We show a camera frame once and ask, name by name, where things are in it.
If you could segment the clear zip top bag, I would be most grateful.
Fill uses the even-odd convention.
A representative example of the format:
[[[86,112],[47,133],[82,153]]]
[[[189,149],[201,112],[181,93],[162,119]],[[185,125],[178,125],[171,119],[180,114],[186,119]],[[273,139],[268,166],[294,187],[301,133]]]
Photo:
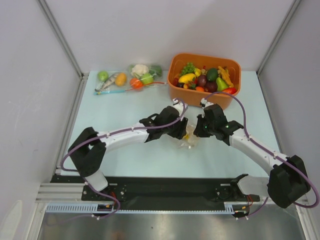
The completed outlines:
[[[196,126],[194,124],[188,123],[185,136],[182,139],[173,138],[173,144],[178,148],[187,148],[189,150],[195,147],[200,141],[200,138],[194,135],[195,129]]]

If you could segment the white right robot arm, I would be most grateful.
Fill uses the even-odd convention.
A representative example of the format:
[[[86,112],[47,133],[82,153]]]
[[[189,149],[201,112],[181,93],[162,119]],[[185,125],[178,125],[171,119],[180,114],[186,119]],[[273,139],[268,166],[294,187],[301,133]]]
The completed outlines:
[[[231,196],[242,201],[248,195],[269,197],[281,208],[287,208],[311,190],[301,158],[288,157],[273,151],[248,135],[237,121],[228,121],[223,109],[215,103],[203,101],[203,113],[197,116],[194,135],[199,138],[214,136],[258,164],[267,177],[242,174],[233,179]]]

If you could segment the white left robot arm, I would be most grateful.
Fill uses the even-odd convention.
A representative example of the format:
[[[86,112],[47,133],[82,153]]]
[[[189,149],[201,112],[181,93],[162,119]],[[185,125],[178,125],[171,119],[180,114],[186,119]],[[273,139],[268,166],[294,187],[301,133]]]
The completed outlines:
[[[175,103],[131,127],[113,132],[98,132],[87,127],[68,149],[67,156],[79,175],[93,188],[92,194],[99,200],[105,200],[110,195],[109,183],[100,170],[105,153],[131,144],[155,141],[163,135],[181,140],[186,135],[186,110],[182,102]]]

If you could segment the fake dark plum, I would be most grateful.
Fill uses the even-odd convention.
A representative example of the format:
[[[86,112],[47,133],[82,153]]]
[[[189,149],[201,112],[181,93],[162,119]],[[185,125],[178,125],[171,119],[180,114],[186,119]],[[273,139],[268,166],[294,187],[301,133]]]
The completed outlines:
[[[215,81],[208,81],[204,86],[204,91],[214,93],[218,90],[218,85]]]

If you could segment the fake red orange mango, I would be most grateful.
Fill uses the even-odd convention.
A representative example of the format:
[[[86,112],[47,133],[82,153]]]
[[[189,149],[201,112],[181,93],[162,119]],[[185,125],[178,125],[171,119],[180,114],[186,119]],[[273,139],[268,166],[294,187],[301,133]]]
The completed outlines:
[[[224,89],[222,92],[233,95],[237,92],[237,89],[235,87],[229,87],[229,88]]]

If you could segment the fake green pear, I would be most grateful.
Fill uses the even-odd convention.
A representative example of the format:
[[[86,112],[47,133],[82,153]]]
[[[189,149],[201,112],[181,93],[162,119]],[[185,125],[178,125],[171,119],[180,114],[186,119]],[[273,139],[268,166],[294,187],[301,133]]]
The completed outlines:
[[[222,92],[223,90],[229,88],[229,85],[221,77],[216,79],[216,84],[218,92]]]

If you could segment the fake purple passion fruit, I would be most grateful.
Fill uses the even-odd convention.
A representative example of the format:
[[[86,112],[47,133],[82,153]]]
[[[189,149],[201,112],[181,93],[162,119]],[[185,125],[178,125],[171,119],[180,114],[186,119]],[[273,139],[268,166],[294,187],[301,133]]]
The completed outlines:
[[[198,78],[197,78],[197,86],[199,87],[204,87],[207,83],[207,76],[204,74],[201,74]]]

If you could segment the fake yellow mango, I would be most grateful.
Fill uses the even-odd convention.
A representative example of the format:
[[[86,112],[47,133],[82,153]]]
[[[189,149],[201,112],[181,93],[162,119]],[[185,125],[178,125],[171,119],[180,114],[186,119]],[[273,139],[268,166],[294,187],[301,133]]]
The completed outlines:
[[[185,75],[182,75],[179,79],[179,83],[187,84],[189,82],[192,82],[196,79],[196,75],[194,73],[187,73]]]

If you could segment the fake orange ginger root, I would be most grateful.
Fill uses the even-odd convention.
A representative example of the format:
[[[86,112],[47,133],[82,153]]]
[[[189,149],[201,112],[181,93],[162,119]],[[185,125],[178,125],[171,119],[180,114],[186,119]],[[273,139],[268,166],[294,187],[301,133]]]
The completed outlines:
[[[228,85],[229,88],[233,88],[234,84],[230,79],[230,75],[227,69],[218,66],[218,75]]]

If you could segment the fake green grapes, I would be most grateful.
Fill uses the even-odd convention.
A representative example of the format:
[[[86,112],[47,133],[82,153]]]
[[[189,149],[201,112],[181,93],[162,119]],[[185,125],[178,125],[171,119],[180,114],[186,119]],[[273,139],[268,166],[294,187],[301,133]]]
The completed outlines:
[[[193,74],[195,72],[195,66],[192,62],[188,62],[183,69],[180,71],[179,76],[182,77],[187,74]]]

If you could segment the fake white cauliflower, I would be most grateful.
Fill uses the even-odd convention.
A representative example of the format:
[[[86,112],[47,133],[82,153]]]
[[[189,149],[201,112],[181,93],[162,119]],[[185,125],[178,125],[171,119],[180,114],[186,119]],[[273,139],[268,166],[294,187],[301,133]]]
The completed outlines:
[[[131,69],[131,75],[136,78],[140,78],[142,75],[149,72],[149,68],[143,64],[136,64]]]

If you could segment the fake grey fish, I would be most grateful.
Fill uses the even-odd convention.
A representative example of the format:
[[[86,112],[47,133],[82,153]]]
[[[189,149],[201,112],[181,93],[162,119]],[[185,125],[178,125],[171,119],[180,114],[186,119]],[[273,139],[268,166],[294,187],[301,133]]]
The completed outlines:
[[[95,92],[104,92],[109,86],[111,86],[112,84],[115,83],[116,76],[117,76],[118,74],[119,74],[118,72],[112,74],[112,75],[102,84],[101,87],[95,89]]]

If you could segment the green fake apple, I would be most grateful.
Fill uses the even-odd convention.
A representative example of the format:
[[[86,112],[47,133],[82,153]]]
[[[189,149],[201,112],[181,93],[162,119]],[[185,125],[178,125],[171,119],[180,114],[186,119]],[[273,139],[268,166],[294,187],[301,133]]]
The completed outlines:
[[[98,72],[97,78],[100,82],[105,82],[109,78],[109,74],[107,71],[102,70]]]

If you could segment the orange plastic bin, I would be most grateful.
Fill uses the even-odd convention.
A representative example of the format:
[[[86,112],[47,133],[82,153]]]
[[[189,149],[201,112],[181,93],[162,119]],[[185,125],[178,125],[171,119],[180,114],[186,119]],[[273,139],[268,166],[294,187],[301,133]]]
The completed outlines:
[[[198,107],[201,99],[226,109],[241,88],[241,67],[231,59],[179,53],[174,56],[167,76],[169,95]]]

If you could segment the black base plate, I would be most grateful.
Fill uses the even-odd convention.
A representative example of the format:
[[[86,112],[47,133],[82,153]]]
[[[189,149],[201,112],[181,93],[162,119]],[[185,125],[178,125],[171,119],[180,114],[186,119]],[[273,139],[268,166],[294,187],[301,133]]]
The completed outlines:
[[[110,177],[105,195],[89,186],[80,188],[80,200],[97,203],[97,213],[141,212],[242,212],[247,214],[262,196],[245,195],[231,178]]]

